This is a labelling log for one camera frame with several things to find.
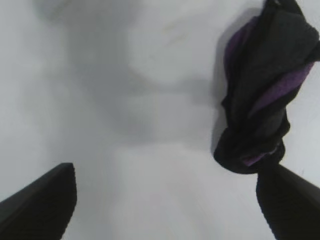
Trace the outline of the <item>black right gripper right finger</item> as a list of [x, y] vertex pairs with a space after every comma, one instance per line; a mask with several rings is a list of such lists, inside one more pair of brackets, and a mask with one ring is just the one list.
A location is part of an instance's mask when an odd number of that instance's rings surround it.
[[320, 238], [320, 189], [283, 167], [262, 167], [256, 197], [277, 240]]

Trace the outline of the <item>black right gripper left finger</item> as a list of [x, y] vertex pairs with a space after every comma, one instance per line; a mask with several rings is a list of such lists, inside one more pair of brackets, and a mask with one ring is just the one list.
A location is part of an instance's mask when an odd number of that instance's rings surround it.
[[76, 204], [74, 165], [61, 163], [0, 203], [0, 238], [60, 240]]

